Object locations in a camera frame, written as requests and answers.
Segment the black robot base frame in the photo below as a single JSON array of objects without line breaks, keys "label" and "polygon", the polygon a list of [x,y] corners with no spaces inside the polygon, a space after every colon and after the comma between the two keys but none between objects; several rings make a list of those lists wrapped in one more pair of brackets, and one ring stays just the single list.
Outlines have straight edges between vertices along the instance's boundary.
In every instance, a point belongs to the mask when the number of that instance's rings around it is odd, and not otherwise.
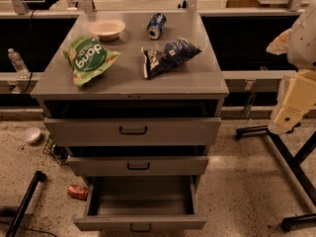
[{"label": "black robot base frame", "polygon": [[[271,139],[298,183],[301,185],[313,204],[316,205],[316,188],[301,167],[301,164],[316,149],[316,131],[308,138],[295,155],[290,153],[281,138],[277,134],[271,133],[266,125],[237,128],[236,139],[242,138],[245,134],[259,132],[264,132]],[[310,213],[300,216],[286,217],[282,220],[280,227],[283,231],[289,232],[294,227],[307,227],[314,226],[315,224],[316,213]]]}]

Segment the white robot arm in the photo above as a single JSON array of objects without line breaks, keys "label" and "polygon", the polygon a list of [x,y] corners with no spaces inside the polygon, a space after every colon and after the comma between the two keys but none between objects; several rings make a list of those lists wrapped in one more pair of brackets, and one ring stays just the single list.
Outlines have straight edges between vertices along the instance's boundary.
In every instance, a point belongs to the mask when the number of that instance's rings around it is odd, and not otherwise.
[{"label": "white robot arm", "polygon": [[286,54],[297,72],[284,77],[278,88],[277,104],[268,125],[270,132],[292,130],[316,105],[316,2],[312,1],[293,23],[267,47],[275,55]]}]

